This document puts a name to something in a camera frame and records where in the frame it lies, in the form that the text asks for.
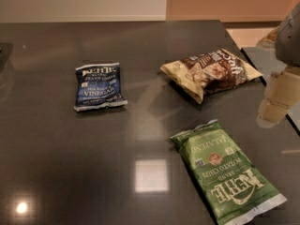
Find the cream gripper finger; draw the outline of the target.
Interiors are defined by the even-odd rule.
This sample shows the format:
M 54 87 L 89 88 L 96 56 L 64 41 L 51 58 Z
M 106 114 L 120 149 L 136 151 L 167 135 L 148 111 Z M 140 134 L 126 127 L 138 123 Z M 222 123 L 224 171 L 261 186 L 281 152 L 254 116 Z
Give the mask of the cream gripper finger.
M 261 38 L 256 46 L 264 49 L 274 49 L 277 40 L 278 28 L 271 30 L 266 36 Z
M 300 67 L 272 72 L 264 90 L 256 123 L 261 128 L 278 124 L 300 100 Z

